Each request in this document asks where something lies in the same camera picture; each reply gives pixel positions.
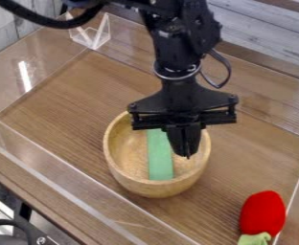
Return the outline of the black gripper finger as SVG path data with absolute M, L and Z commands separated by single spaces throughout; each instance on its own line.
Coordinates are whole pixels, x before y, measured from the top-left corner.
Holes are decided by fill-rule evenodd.
M 186 149 L 186 140 L 185 140 L 185 129 L 178 127 L 177 125 L 168 125 L 166 127 L 166 135 L 172 147 L 174 152 L 186 157 L 187 149 Z
M 194 123 L 187 128 L 187 158 L 198 152 L 202 128 L 199 123 Z

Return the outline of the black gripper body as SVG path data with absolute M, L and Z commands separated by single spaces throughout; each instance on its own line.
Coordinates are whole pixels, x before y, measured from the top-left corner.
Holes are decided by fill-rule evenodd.
M 150 97 L 128 105 L 134 130 L 160 128 L 168 125 L 190 126 L 235 123 L 237 95 L 210 90 L 195 77 L 162 80 L 163 88 Z

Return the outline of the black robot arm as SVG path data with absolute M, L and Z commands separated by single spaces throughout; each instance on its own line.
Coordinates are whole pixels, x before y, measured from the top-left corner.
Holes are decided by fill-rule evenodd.
M 223 25 L 215 19 L 207 0 L 61 0 L 83 10 L 71 20 L 57 20 L 24 7 L 16 0 L 0 0 L 0 8 L 20 18 L 52 29 L 68 30 L 88 23 L 108 5 L 139 12 L 154 42 L 154 72 L 163 88 L 152 96 L 128 105 L 132 129 L 160 129 L 174 153 L 197 154 L 202 130 L 209 125 L 237 122 L 237 95 L 222 90 L 225 82 L 205 88 L 197 81 L 205 74 L 201 60 L 206 56 L 222 64 L 227 59 L 217 52 Z

